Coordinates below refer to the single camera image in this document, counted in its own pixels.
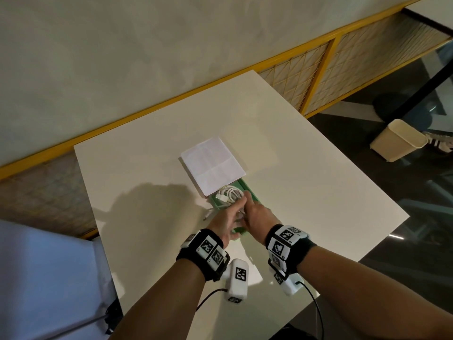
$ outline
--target wall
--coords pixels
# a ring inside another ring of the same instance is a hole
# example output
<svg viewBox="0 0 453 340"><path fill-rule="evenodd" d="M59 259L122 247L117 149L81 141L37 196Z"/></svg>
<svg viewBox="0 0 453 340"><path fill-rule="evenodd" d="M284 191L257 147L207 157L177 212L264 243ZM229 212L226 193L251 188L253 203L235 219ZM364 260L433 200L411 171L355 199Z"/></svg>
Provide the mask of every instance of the wall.
<svg viewBox="0 0 453 340"><path fill-rule="evenodd" d="M95 244L0 221L0 338L44 339L103 315L115 294ZM103 326L64 339L105 339Z"/></svg>
<svg viewBox="0 0 453 340"><path fill-rule="evenodd" d="M0 166L406 0L2 0Z"/></svg>

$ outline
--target wristband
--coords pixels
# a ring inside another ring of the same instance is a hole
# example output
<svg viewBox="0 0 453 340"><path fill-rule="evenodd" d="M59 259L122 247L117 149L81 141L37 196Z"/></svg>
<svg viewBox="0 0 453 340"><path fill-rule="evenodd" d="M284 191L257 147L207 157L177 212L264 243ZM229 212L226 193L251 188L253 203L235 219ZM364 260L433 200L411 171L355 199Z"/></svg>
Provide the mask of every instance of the wristband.
<svg viewBox="0 0 453 340"><path fill-rule="evenodd" d="M269 231L265 244L269 252L268 264L283 280L297 273L297 265L316 246L309 239L309 234L282 224L275 225Z"/></svg>
<svg viewBox="0 0 453 340"><path fill-rule="evenodd" d="M210 229L201 229L183 242L176 260L183 258L197 265L206 281L218 281L230 261L223 241Z"/></svg>

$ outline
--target mesh panel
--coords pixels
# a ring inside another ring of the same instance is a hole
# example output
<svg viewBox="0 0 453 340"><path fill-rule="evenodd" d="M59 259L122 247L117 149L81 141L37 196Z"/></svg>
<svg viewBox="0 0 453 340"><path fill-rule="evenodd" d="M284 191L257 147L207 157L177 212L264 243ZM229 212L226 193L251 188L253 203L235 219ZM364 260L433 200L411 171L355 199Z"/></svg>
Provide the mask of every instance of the mesh panel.
<svg viewBox="0 0 453 340"><path fill-rule="evenodd" d="M305 114L448 38L448 35L403 14L395 14L344 35Z"/></svg>
<svg viewBox="0 0 453 340"><path fill-rule="evenodd" d="M327 44L323 44L263 70L259 75L299 110L326 48Z"/></svg>
<svg viewBox="0 0 453 340"><path fill-rule="evenodd" d="M96 228L76 154L0 181L0 218L72 236Z"/></svg>

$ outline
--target green tray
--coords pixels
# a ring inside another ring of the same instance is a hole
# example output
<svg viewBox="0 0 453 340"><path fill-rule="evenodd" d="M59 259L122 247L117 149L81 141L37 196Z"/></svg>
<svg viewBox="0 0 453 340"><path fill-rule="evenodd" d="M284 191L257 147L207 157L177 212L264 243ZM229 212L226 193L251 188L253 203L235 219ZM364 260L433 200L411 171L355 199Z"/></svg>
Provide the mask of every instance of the green tray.
<svg viewBox="0 0 453 340"><path fill-rule="evenodd" d="M233 183L230 183L230 185L239 188L241 191L249 191L252 194L252 199L256 202L259 202L256 195L248 187L248 185L245 183L245 181L242 180L242 178L239 180L236 180ZM216 198L216 194L217 194L217 191L209 196L209 202L212 204L212 206L214 208L216 208L217 210L220 210L220 209L224 208L225 206L222 203L220 203L220 201ZM244 227L237 227L237 228L234 228L233 231L235 233L244 234L246 232L246 229Z"/></svg>

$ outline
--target beige trash bin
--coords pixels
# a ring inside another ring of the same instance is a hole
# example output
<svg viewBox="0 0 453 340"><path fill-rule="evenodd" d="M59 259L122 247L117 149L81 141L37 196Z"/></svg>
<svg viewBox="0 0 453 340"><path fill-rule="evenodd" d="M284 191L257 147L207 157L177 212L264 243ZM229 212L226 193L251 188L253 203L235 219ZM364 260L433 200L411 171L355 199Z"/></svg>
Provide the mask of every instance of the beige trash bin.
<svg viewBox="0 0 453 340"><path fill-rule="evenodd" d="M401 119L395 119L376 137L370 148L388 162L394 162L422 148L427 142L428 139L421 132Z"/></svg>

